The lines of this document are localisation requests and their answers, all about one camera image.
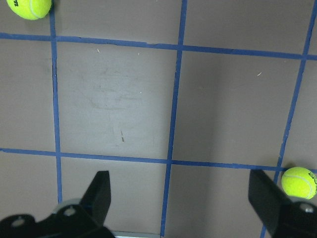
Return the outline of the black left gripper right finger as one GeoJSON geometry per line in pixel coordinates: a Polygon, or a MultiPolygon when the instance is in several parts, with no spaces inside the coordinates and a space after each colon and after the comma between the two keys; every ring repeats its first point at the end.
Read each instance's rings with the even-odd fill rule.
{"type": "Polygon", "coordinates": [[[272,238],[317,236],[317,207],[287,196],[264,171],[250,171],[248,200],[272,238]]]}

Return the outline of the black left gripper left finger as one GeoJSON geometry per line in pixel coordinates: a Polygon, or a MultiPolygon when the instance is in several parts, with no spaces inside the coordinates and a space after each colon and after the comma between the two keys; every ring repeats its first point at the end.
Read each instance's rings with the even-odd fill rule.
{"type": "Polygon", "coordinates": [[[108,171],[98,171],[83,197],[59,204],[45,219],[16,214],[0,221],[2,238],[113,238],[104,226],[111,204],[108,171]]]}

